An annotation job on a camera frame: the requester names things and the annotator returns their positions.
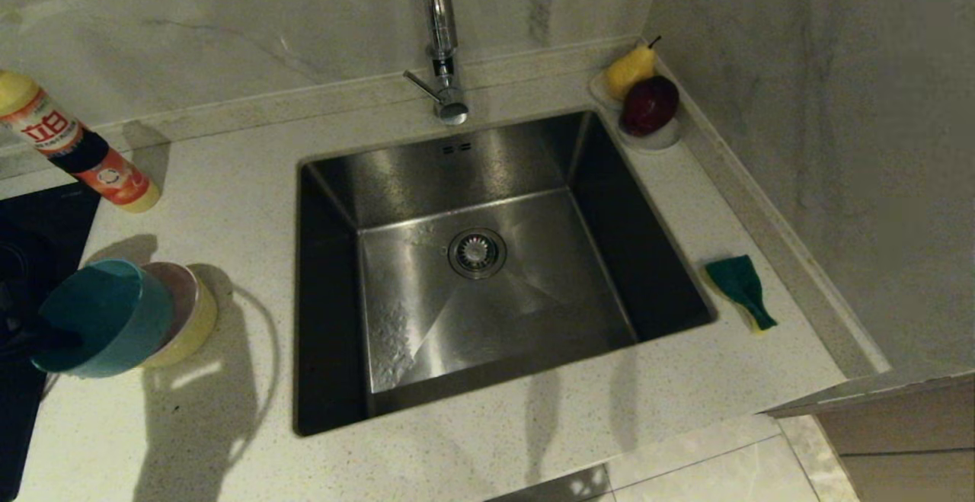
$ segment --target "faucet spout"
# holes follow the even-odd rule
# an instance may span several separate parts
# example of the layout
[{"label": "faucet spout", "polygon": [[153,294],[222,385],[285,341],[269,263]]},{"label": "faucet spout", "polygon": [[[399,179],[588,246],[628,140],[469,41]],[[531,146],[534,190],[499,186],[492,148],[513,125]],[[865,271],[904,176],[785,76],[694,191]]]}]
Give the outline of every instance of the faucet spout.
[{"label": "faucet spout", "polygon": [[457,125],[467,120],[470,110],[464,103],[464,91],[457,75],[454,54],[457,51],[457,33],[453,25],[453,5],[450,0],[424,0],[424,14],[430,31],[430,44],[426,53],[433,64],[435,88],[426,85],[411,72],[404,72],[408,81],[435,100],[436,116],[443,123]]}]

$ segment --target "yellow bowl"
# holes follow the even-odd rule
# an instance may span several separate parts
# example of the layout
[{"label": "yellow bowl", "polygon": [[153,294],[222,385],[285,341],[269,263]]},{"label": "yellow bowl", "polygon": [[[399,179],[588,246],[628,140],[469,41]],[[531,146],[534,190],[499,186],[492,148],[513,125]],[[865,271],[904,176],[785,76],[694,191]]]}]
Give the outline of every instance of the yellow bowl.
[{"label": "yellow bowl", "polygon": [[173,294],[173,328],[165,342],[143,367],[153,368],[179,363],[200,349],[216,323],[216,301],[202,280],[189,268],[171,262],[152,262],[142,266]]}]

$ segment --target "white quartz countertop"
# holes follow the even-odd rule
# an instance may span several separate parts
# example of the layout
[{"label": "white quartz countertop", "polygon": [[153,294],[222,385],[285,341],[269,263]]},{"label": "white quartz countertop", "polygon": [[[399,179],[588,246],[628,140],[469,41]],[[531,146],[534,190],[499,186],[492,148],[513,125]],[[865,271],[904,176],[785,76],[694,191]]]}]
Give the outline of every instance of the white quartz countertop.
[{"label": "white quartz countertop", "polygon": [[[586,90],[593,74],[470,91],[473,114],[460,132],[595,107]],[[699,129],[686,121],[682,130]],[[18,500],[483,500],[844,380],[679,144],[626,155],[717,312],[714,324],[297,436],[299,163],[443,134],[428,102],[417,99],[137,150],[136,162],[163,184],[163,199],[142,215],[102,203],[86,259],[200,265],[219,323],[177,366],[60,377],[41,405]],[[55,170],[7,179],[0,197],[62,181],[69,180]],[[707,262],[745,253],[780,322],[760,336],[702,277]]]}]

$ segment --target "sink basin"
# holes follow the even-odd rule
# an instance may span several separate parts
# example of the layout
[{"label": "sink basin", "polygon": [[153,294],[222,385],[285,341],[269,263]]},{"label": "sink basin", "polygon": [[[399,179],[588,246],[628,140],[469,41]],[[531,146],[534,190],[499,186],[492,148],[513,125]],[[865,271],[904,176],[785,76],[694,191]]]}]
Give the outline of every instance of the sink basin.
[{"label": "sink basin", "polygon": [[595,113],[310,162],[299,183],[300,435],[711,320]]}]

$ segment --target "marble wall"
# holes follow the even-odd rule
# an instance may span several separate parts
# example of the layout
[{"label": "marble wall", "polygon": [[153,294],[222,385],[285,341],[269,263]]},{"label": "marble wall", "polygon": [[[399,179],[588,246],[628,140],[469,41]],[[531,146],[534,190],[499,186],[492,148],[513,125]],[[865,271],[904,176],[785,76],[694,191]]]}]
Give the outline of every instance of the marble wall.
[{"label": "marble wall", "polygon": [[645,36],[894,370],[975,368],[975,0],[655,0]]},{"label": "marble wall", "polygon": [[[0,0],[0,66],[33,75],[86,123],[112,123],[425,67],[419,3]],[[454,0],[460,58],[637,36],[649,5]]]}]

